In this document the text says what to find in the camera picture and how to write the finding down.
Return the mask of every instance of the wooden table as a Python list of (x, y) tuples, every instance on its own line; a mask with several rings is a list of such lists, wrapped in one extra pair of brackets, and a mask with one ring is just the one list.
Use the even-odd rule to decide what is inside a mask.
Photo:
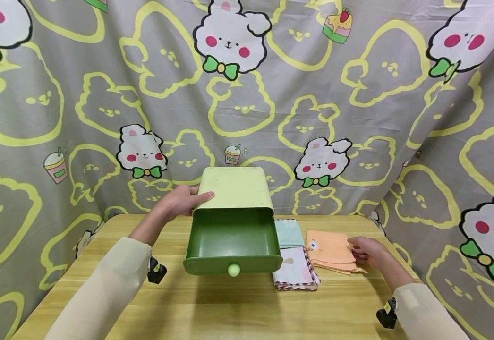
[[(43, 339), (100, 259), (127, 236), (143, 215), (119, 215), (74, 262), (13, 337)], [(326, 230), (348, 237), (374, 237), (402, 260), (373, 222), (361, 216), (276, 216), (296, 218), (302, 232)], [(177, 218), (162, 232), (153, 255), (168, 268), (160, 285), (145, 282), (107, 337), (110, 340), (207, 339), (406, 339), (397, 324), (384, 329), (375, 317), (391, 297), (379, 272), (342, 275), (315, 268), (322, 284), (318, 291), (277, 291), (269, 274), (197, 277), (185, 272), (190, 218)]]

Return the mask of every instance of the folded towel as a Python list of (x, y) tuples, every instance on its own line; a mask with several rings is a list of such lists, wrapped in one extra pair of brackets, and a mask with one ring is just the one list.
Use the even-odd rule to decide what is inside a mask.
[(281, 251), (283, 264), (273, 273), (273, 283), (278, 290), (317, 290), (321, 280), (309, 263), (304, 247)]
[(275, 220), (278, 232), (279, 248), (294, 248), (304, 246), (304, 237), (296, 220)]
[(365, 272), (357, 267), (347, 236), (318, 230), (307, 232), (307, 255), (313, 266), (351, 275), (352, 272)]

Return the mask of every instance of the orange towel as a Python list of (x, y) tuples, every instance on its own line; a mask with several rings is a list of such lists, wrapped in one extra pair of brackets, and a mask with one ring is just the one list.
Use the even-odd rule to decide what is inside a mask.
[(313, 266), (351, 275), (351, 272), (365, 272), (358, 268), (347, 236), (318, 230), (307, 232), (308, 257)]

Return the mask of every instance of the black clip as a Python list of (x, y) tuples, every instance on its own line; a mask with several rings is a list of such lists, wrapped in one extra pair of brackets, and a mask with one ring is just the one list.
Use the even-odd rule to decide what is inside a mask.
[(164, 276), (168, 272), (168, 269), (151, 256), (151, 262), (148, 269), (147, 279), (150, 283), (159, 284)]
[(387, 301), (387, 303), (384, 305), (383, 309), (379, 309), (375, 316), (377, 316), (377, 319), (379, 320), (379, 323), (384, 327), (388, 329), (394, 329), (394, 326), (396, 325), (396, 320), (397, 316), (394, 312), (396, 309), (396, 299), (391, 298), (391, 300)]

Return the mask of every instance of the beige sleeve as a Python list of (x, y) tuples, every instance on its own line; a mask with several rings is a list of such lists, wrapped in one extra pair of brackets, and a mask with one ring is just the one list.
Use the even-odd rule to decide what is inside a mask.
[(46, 340), (100, 340), (133, 300), (148, 273), (151, 247), (123, 237), (71, 298)]
[(469, 340), (432, 291), (410, 283), (394, 291), (396, 315), (409, 340)]

